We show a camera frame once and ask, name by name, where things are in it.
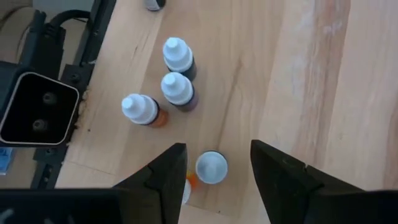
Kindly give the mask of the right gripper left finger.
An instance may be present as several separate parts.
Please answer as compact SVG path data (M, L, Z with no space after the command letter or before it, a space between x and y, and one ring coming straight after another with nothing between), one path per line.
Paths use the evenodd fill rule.
M123 223L177 224L187 172L187 147L175 143L114 187Z

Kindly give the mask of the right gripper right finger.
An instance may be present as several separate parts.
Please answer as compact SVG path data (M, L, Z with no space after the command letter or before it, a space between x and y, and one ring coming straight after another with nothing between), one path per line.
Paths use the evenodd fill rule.
M303 223L310 196L318 190L333 193L361 191L258 139L251 141L250 158L271 223Z

